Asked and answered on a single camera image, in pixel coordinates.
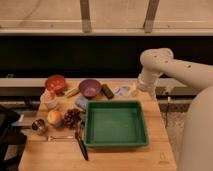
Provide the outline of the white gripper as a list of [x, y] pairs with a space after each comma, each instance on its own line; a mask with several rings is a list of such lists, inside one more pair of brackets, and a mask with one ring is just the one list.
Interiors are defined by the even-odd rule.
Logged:
[[144, 92], [154, 91], [156, 88], [157, 78], [140, 74], [137, 80], [137, 87]]

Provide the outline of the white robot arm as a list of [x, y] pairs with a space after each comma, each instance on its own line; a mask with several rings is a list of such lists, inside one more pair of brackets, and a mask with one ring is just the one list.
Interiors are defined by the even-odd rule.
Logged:
[[141, 91], [154, 91], [163, 74], [194, 91], [186, 112], [176, 171], [213, 171], [213, 65], [174, 58], [170, 48], [140, 54]]

